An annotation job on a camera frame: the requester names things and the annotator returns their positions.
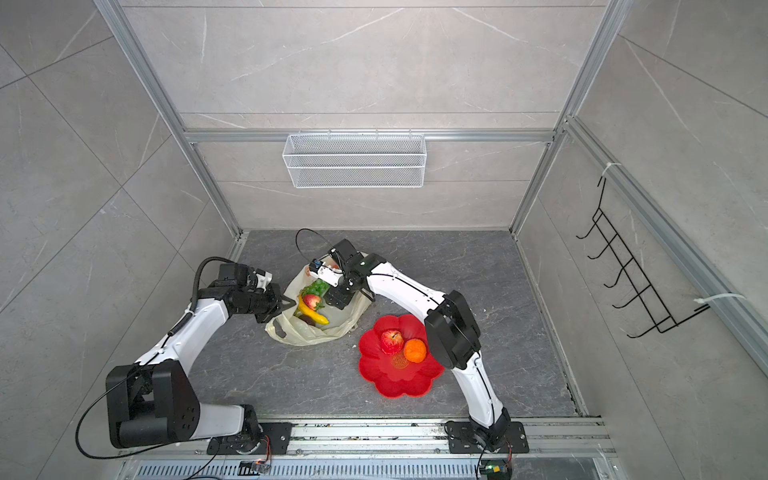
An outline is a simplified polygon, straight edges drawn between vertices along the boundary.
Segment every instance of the wall tile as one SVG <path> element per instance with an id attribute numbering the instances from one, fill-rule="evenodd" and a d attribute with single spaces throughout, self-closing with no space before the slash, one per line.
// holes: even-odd
<path id="1" fill-rule="evenodd" d="M 605 6 L 606 0 L 121 0 L 133 7 L 547 7 Z"/>
<path id="2" fill-rule="evenodd" d="M 180 111 L 487 113 L 559 111 L 602 9 L 126 14 Z"/>
<path id="3" fill-rule="evenodd" d="M 174 248 L 181 247 L 208 202 L 208 194 L 173 139 L 157 149 L 125 190 Z"/>
<path id="4" fill-rule="evenodd" d="M 425 181 L 530 180 L 541 142 L 427 143 Z"/>
<path id="5" fill-rule="evenodd" d="M 42 467 L 174 254 L 118 192 L 0 313 L 0 456 Z"/>
<path id="6" fill-rule="evenodd" d="M 540 198 L 584 275 L 665 442 L 685 478 L 759 478 L 768 455 L 768 445 L 762 441 L 762 425 L 768 421 L 764 408 L 768 380 L 711 311 L 664 334 L 627 337 L 651 326 L 648 315 L 637 300 L 621 310 L 611 306 L 631 298 L 631 285 L 624 276 L 612 289 L 603 285 L 614 281 L 618 267 L 610 252 L 599 260 L 586 257 L 605 245 L 599 233 L 576 238 L 589 229 L 600 196 L 594 187 L 599 175 L 593 160 L 572 144 L 558 155 Z M 699 293 L 610 183 L 602 205 L 670 312 L 678 320 L 689 316 L 697 306 L 691 300 Z M 631 276 L 639 288 L 646 284 L 639 271 L 631 270 Z M 655 310 L 650 295 L 644 300 Z"/>
<path id="7" fill-rule="evenodd" d="M 554 128 L 559 112 L 181 114 L 187 128 Z"/>
<path id="8" fill-rule="evenodd" d="M 192 270 L 197 270 L 200 262 L 207 257 L 225 257 L 232 247 L 232 234 L 224 221 L 221 220 L 216 207 L 208 202 L 200 218 L 192 227 L 187 239 L 179 249 L 181 256 L 187 261 Z M 200 285 L 207 285 L 218 277 L 219 263 L 208 263 L 200 277 Z"/>
<path id="9" fill-rule="evenodd" d="M 580 116 L 768 318 L 768 120 L 621 38 Z"/>
<path id="10" fill-rule="evenodd" d="M 526 181 L 428 182 L 421 188 L 294 188 L 220 182 L 242 228 L 509 227 Z"/>
<path id="11" fill-rule="evenodd" d="M 621 34 L 768 114 L 768 4 L 640 0 Z"/>
<path id="12" fill-rule="evenodd" d="M 589 414 L 605 420 L 627 476 L 682 480 L 598 306 L 539 200 L 518 239 Z"/>
<path id="13" fill-rule="evenodd" d="M 104 393 L 106 375 L 115 366 L 136 361 L 179 320 L 184 307 L 189 303 L 193 277 L 192 269 L 177 254 L 99 373 L 75 413 L 73 422 L 69 424 L 51 458 L 46 462 L 41 478 L 110 478 L 108 474 L 111 468 L 115 468 L 115 464 L 120 465 L 117 462 L 90 460 L 81 455 L 74 445 L 74 428 L 85 408 Z M 80 430 L 83 449 L 93 455 L 115 455 L 117 450 L 111 446 L 108 429 L 107 406 L 106 402 L 101 400 L 83 421 Z"/>
<path id="14" fill-rule="evenodd" d="M 28 79 L 0 90 L 0 309 L 120 186 Z"/>
<path id="15" fill-rule="evenodd" d="M 0 47 L 0 87 L 24 76 L 24 72 L 18 67 L 11 55 Z"/>
<path id="16" fill-rule="evenodd" d="M 121 184 L 170 135 L 113 38 L 31 79 Z"/>
<path id="17" fill-rule="evenodd" d="M 284 142 L 203 142 L 197 149 L 219 181 L 290 182 Z"/>
<path id="18" fill-rule="evenodd" d="M 92 0 L 8 0 L 0 43 L 30 74 L 112 35 Z"/>

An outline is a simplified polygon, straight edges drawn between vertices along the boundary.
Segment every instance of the aluminum frame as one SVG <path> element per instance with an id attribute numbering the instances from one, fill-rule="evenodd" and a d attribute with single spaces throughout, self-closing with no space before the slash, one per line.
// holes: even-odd
<path id="1" fill-rule="evenodd" d="M 515 214 L 515 218 L 512 220 L 512 224 L 509 226 L 509 231 L 512 235 L 517 236 L 518 232 L 523 226 L 525 219 L 528 218 L 528 212 L 531 211 L 533 202 L 538 195 L 541 185 L 544 184 L 544 180 L 547 177 L 554 158 L 557 157 L 560 146 L 562 145 L 563 127 L 568 121 L 568 117 L 575 115 L 581 104 L 584 103 L 584 99 L 587 97 L 590 87 L 594 83 L 595 77 L 598 76 L 600 66 L 603 65 L 605 57 L 608 55 L 608 50 L 616 38 L 619 32 L 621 24 L 624 23 L 624 19 L 627 17 L 627 13 L 632 7 L 634 0 L 611 0 L 611 3 L 606 7 L 605 15 L 598 27 L 597 32 L 594 35 L 592 44 L 587 52 L 587 57 L 584 59 L 584 64 L 581 66 L 581 70 L 576 76 L 576 81 L 571 89 L 571 93 L 568 95 L 568 99 L 565 101 L 558 122 L 555 125 L 554 132 L 555 137 L 552 145 L 548 145 L 547 149 L 541 156 L 536 171 L 528 183 L 528 188 L 525 190 L 518 211 Z"/>
<path id="2" fill-rule="evenodd" d="M 608 162 L 617 163 L 611 152 L 584 126 L 578 117 L 569 117 L 565 130 L 591 157 L 596 166 L 603 169 Z M 737 289 L 709 261 L 696 244 L 653 200 L 629 171 L 614 165 L 604 176 L 624 202 L 641 219 L 661 244 L 683 275 L 705 297 L 718 293 L 735 293 Z M 768 323 L 746 300 L 726 297 L 710 302 L 739 343 L 749 353 L 763 373 L 768 376 Z"/>
<path id="3" fill-rule="evenodd" d="M 288 454 L 281 460 L 301 460 L 319 465 L 332 460 L 412 458 L 473 459 L 478 454 L 451 454 L 443 424 L 463 418 L 318 418 L 288 415 L 264 416 L 261 422 L 291 422 L 293 431 Z M 521 418 L 531 451 L 517 458 L 592 458 L 605 465 L 619 465 L 616 450 L 608 436 L 603 419 L 583 417 Z M 172 461 L 178 465 L 207 461 L 207 441 L 178 443 L 152 450 L 128 460 L 116 460 L 121 466 L 115 477 L 131 480 L 142 462 Z M 506 458 L 506 452 L 485 453 L 483 458 Z M 215 462 L 257 459 L 258 455 L 223 455 Z"/>
<path id="4" fill-rule="evenodd" d="M 232 236 L 237 238 L 243 230 L 240 228 L 237 219 L 224 199 L 224 195 L 219 190 L 218 183 L 209 172 L 202 156 L 191 142 L 185 138 L 184 126 L 181 123 L 179 114 L 147 59 L 147 54 L 141 47 L 141 43 L 139 43 L 133 28 L 128 23 L 122 7 L 116 0 L 94 0 L 94 3 L 101 16 L 104 17 L 104 21 L 107 22 L 107 25 L 112 30 L 115 40 L 118 41 L 120 48 L 122 48 L 128 62 L 149 94 L 155 108 L 168 126 L 168 130 L 170 130 L 182 153 L 187 158 L 187 161 L 189 161 L 192 170 L 194 170 L 197 178 L 203 184 L 203 188 L 208 193 L 211 202 L 213 202 L 216 210 L 218 210 Z"/>
<path id="5" fill-rule="evenodd" d="M 192 129 L 184 132 L 189 142 L 284 142 L 291 134 L 419 134 L 427 141 L 552 141 L 553 130 L 543 128 L 509 129 L 243 129 L 204 130 Z"/>

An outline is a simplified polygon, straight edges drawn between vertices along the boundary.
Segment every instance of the black mounting plate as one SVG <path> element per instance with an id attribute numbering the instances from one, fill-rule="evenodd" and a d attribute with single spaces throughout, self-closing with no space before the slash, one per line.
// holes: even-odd
<path id="1" fill-rule="evenodd" d="M 448 447 L 451 453 L 481 453 L 483 448 L 475 441 L 472 424 L 470 422 L 446 422 L 445 432 L 448 434 Z M 525 428 L 520 422 L 509 422 L 509 427 L 504 434 L 512 453 L 528 453 L 528 437 Z M 500 452 L 506 452 L 507 446 L 502 445 Z"/>
<path id="2" fill-rule="evenodd" d="M 288 452 L 288 442 L 293 424 L 288 423 L 261 423 L 262 438 L 270 437 L 272 455 L 285 455 Z M 207 455 L 239 455 L 245 448 L 245 441 L 238 443 L 240 435 L 228 437 L 215 437 L 208 442 Z M 259 442 L 256 449 L 248 455 L 266 455 L 266 441 Z"/>

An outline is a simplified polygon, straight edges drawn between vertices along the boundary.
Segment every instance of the aluminum rail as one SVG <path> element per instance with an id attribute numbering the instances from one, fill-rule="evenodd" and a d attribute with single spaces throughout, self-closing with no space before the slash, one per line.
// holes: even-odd
<path id="1" fill-rule="evenodd" d="M 275 415 L 261 422 L 291 422 L 287 455 L 276 455 L 272 475 L 263 478 L 472 478 L 478 454 L 449 453 L 443 425 L 461 418 L 296 418 Z M 616 450 L 600 418 L 555 417 L 512 419 L 522 422 L 531 451 L 516 458 L 592 458 L 611 476 L 620 472 Z M 157 480 L 183 478 L 203 466 L 207 441 L 177 443 L 129 460 L 113 461 L 105 479 Z M 506 458 L 507 452 L 483 458 Z M 242 460 L 258 455 L 222 455 L 210 463 L 210 474 L 237 478 Z"/>
<path id="2" fill-rule="evenodd" d="M 291 422 L 293 431 L 286 457 L 300 458 L 455 458 L 450 454 L 443 425 L 466 419 L 328 419 L 263 417 L 260 422 Z M 600 418 L 512 419 L 525 427 L 531 451 L 519 458 L 615 457 L 616 451 Z M 189 459 L 203 455 L 207 440 L 168 445 L 137 458 Z M 502 458 L 506 452 L 486 453 Z M 476 458 L 476 454 L 465 454 Z M 258 458 L 239 455 L 237 458 Z"/>
<path id="3" fill-rule="evenodd" d="M 581 123 L 578 117 L 569 117 L 565 130 L 601 170 L 608 162 L 617 163 L 611 152 Z M 683 275 L 703 296 L 737 292 L 733 284 L 683 233 L 626 168 L 614 165 L 605 172 L 605 177 L 611 181 L 624 202 L 641 219 Z M 710 307 L 723 320 L 763 373 L 768 376 L 768 323 L 766 320 L 749 302 L 738 298 L 719 298 L 711 301 Z"/>
<path id="4" fill-rule="evenodd" d="M 598 76 L 600 66 L 603 65 L 608 50 L 611 48 L 616 34 L 619 32 L 621 24 L 624 22 L 624 18 L 627 16 L 633 0 L 611 0 L 608 7 L 605 9 L 605 15 L 598 27 L 597 33 L 595 33 L 590 45 L 587 57 L 584 59 L 584 64 L 581 66 L 581 70 L 578 72 L 574 86 L 571 89 L 571 93 L 568 95 L 568 99 L 565 101 L 563 111 L 560 113 L 557 124 L 554 131 L 556 135 L 554 142 L 548 145 L 547 149 L 541 156 L 536 171 L 533 174 L 531 181 L 528 183 L 528 188 L 525 190 L 518 211 L 515 214 L 515 218 L 512 221 L 512 225 L 509 226 L 509 231 L 512 235 L 517 236 L 520 229 L 528 217 L 528 212 L 531 211 L 534 200 L 538 195 L 541 185 L 544 183 L 549 170 L 552 168 L 554 158 L 557 156 L 560 146 L 562 145 L 563 127 L 568 117 L 575 115 L 581 104 L 584 103 L 584 99 L 587 97 L 589 88 L 592 86 L 595 77 Z"/>
<path id="5" fill-rule="evenodd" d="M 194 170 L 197 178 L 203 184 L 203 188 L 208 193 L 211 202 L 216 207 L 216 210 L 219 211 L 219 215 L 221 215 L 232 236 L 237 238 L 242 233 L 242 229 L 237 223 L 237 219 L 232 213 L 229 204 L 224 199 L 224 195 L 219 190 L 218 183 L 208 171 L 203 158 L 192 144 L 184 138 L 184 126 L 181 123 L 179 114 L 147 59 L 147 55 L 128 23 L 122 7 L 118 4 L 117 0 L 94 0 L 94 3 L 101 12 L 101 16 L 104 17 L 104 21 L 107 22 L 107 25 L 112 30 L 114 38 L 118 41 L 120 48 L 122 48 L 128 62 L 149 94 L 155 108 L 168 126 L 168 130 L 170 130 L 174 139 L 179 144 L 179 148 L 190 163 L 192 170 Z"/>
<path id="6" fill-rule="evenodd" d="M 187 141 L 200 142 L 284 142 L 291 134 L 420 134 L 427 141 L 552 141 L 553 130 L 538 128 L 511 129 L 243 129 L 201 130 L 184 132 Z"/>

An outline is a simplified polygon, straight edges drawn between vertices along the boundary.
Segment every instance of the gray marble floor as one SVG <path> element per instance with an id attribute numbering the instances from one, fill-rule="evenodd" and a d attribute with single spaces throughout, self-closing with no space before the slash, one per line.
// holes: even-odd
<path id="1" fill-rule="evenodd" d="M 378 253 L 431 288 L 467 298 L 482 332 L 488 376 L 512 416 L 575 415 L 574 404 L 523 265 L 502 231 L 323 231 Z M 282 286 L 306 263 L 294 232 L 255 230 L 240 262 L 272 272 Z M 300 246 L 319 257 L 327 245 L 302 232 Z M 250 403 L 260 414 L 466 415 L 450 372 L 422 398 L 385 399 L 357 371 L 358 339 L 386 314 L 405 313 L 379 298 L 347 336 L 313 347 L 272 340 L 252 316 L 235 316 L 210 339 L 190 373 L 202 402 Z"/>

